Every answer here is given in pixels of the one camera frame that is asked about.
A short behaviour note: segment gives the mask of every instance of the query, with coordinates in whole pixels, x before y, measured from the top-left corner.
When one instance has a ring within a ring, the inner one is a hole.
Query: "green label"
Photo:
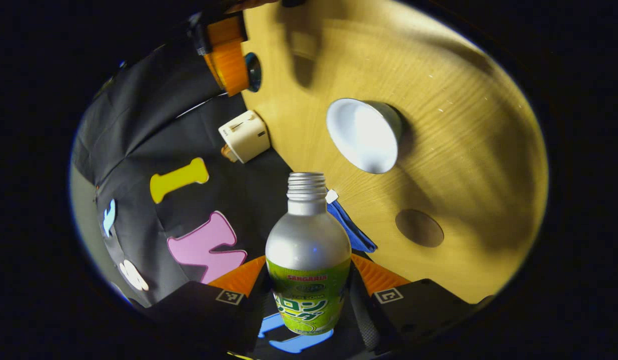
[[[351,259],[328,269],[299,271],[267,259],[273,294],[284,325],[300,335],[320,335],[335,327],[344,303]]]

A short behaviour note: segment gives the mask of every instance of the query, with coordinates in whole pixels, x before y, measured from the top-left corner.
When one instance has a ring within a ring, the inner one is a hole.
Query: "blue cloth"
[[[327,211],[338,219],[339,223],[341,223],[342,227],[347,231],[352,249],[372,253],[378,248],[362,230],[355,226],[351,218],[348,217],[347,212],[345,212],[342,205],[340,205],[337,200],[333,203],[328,203]]]

